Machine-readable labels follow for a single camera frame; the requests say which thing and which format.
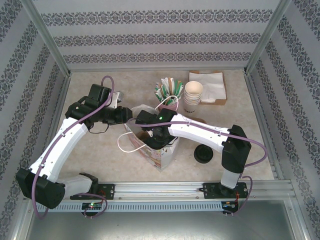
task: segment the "stack of paper cups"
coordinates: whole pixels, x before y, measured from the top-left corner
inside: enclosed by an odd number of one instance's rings
[[[198,104],[201,101],[202,92],[204,87],[200,82],[189,81],[184,87],[184,111],[188,114],[193,114]]]

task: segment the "stack of napkins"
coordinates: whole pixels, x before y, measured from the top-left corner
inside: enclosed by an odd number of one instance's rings
[[[223,73],[189,73],[189,81],[197,81],[203,85],[202,103],[214,103],[217,99],[227,99]]]

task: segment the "striped wall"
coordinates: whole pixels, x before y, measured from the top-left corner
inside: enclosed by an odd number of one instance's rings
[[[320,1],[292,0],[251,72],[283,174],[320,239]]]
[[[0,240],[22,194],[15,180],[43,152],[65,76],[18,0],[0,1]]]
[[[244,67],[279,0],[35,0],[71,71]]]

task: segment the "wallpaper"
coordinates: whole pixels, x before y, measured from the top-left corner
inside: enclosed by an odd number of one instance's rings
[[[22,194],[15,175],[43,152],[65,76],[18,0],[0,2],[0,240]]]
[[[244,67],[279,0],[35,0],[71,71]]]
[[[311,239],[320,239],[319,17],[316,0],[293,0],[251,73]]]

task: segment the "beige countertop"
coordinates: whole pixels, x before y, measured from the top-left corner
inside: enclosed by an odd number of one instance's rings
[[[231,128],[233,124],[243,128],[248,138],[263,143],[255,112],[241,70],[225,70],[227,102],[224,106],[199,105],[194,117],[204,119],[207,124]],[[161,78],[172,77],[184,83],[188,81],[188,71],[122,71],[122,72],[78,72],[73,73],[63,106],[60,125],[68,107],[87,96],[92,84],[100,84],[105,75],[113,77],[115,91],[124,93],[122,106],[133,108],[145,104],[156,107],[159,104],[154,95],[156,82]],[[108,79],[106,87],[111,87]],[[184,114],[183,101],[178,112]],[[93,132],[103,131],[105,124],[96,123]],[[194,150],[199,143],[181,138],[176,159],[162,172],[147,162],[138,152],[124,153],[117,145],[119,135],[125,133],[123,124],[110,126],[106,133],[87,133],[75,146],[62,167],[60,176],[75,176],[86,172],[102,182],[168,182],[168,181],[218,181],[223,167],[221,154],[214,151],[213,159],[207,164],[194,159]],[[120,141],[125,150],[132,150],[129,139],[124,136]],[[247,163],[257,161],[263,156],[263,150],[252,145]],[[245,175],[254,180],[273,180],[268,159],[255,166],[248,167]]]

